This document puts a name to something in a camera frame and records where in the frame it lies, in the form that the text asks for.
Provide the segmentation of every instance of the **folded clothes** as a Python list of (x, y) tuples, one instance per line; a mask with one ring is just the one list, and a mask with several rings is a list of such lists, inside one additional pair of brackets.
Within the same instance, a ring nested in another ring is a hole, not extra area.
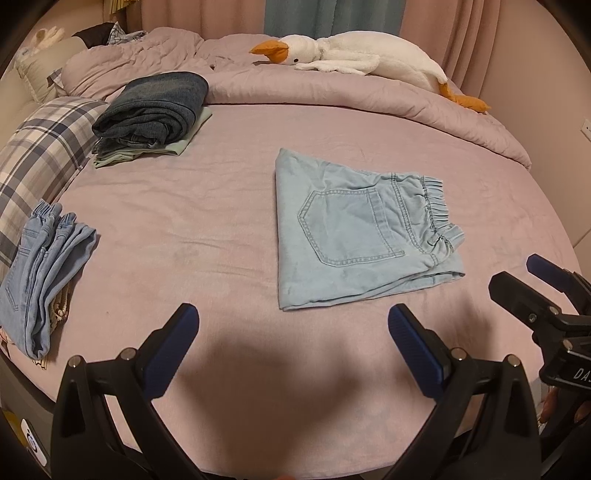
[(121, 147), (119, 150), (115, 150), (113, 152), (109, 152), (106, 154), (97, 155), (94, 159), (94, 165), (96, 168), (100, 168), (115, 163), (131, 161), (144, 153), (180, 155), (181, 153), (183, 153), (184, 149), (187, 148), (187, 145), (189, 144), (191, 139), (195, 136), (195, 134), (199, 131), (201, 126), (207, 121), (207, 119), (211, 117), (211, 115), (212, 110), (204, 106), (201, 110), (199, 118), (197, 118), (197, 121), (191, 127), (191, 130), (189, 130), (187, 135), (181, 138), (181, 140), (169, 143), (168, 145), (165, 145), (162, 148)]
[(129, 82), (98, 117), (99, 138), (93, 153), (121, 146), (162, 148), (183, 138), (197, 121), (207, 95), (207, 81), (192, 72), (169, 72)]
[(464, 233), (440, 180), (373, 173), (281, 149), (279, 307), (383, 297), (463, 277)]
[(32, 359), (50, 347), (50, 304), (90, 258), (96, 230), (40, 201), (22, 231), (17, 256), (0, 286), (0, 323)]

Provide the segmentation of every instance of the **white stuffed goose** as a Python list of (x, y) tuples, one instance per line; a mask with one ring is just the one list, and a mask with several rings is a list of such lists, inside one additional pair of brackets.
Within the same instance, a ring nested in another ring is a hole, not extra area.
[(489, 109), (478, 98), (455, 95), (445, 72), (436, 61), (414, 43), (388, 33), (352, 31), (318, 40), (303, 35), (288, 35), (263, 42), (251, 53), (265, 55), (273, 63), (295, 65), (297, 70), (372, 74), (401, 80), (439, 93), (476, 112)]

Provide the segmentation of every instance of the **pillow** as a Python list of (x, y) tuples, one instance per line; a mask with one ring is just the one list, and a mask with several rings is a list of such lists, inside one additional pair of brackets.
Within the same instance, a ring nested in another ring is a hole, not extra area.
[(0, 149), (6, 145), (25, 118), (39, 108), (16, 70), (8, 72), (0, 80)]
[(39, 200), (56, 200), (84, 167), (97, 141), (92, 124), (107, 103), (62, 97), (43, 105), (0, 151), (0, 281)]
[(45, 103), (57, 97), (54, 85), (47, 83), (47, 77), (62, 68), (78, 52), (86, 50), (79, 37), (65, 38), (39, 53), (15, 63), (15, 68), (31, 96), (38, 103)]

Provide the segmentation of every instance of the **wall switch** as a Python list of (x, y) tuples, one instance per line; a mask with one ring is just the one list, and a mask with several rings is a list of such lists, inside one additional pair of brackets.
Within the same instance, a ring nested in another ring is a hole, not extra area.
[(581, 132), (583, 132), (585, 137), (591, 141), (591, 121), (585, 119), (585, 123), (581, 127)]

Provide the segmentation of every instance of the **folded mint green clothing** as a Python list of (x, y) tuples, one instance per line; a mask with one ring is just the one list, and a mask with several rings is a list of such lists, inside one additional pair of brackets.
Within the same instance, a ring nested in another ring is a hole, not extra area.
[(187, 145), (189, 144), (191, 139), (195, 136), (195, 134), (199, 131), (201, 126), (207, 121), (207, 119), (211, 117), (211, 115), (212, 110), (204, 106), (201, 110), (199, 118), (197, 118), (191, 129), (187, 132), (187, 135), (185, 135), (180, 140), (173, 143), (169, 143), (168, 145), (165, 145), (162, 148), (123, 147), (119, 150), (107, 153), (104, 157), (100, 157), (97, 155), (94, 160), (95, 167), (100, 168), (115, 163), (131, 161), (138, 158), (140, 155), (144, 153), (180, 155), (181, 153), (183, 153), (184, 149), (187, 148)]

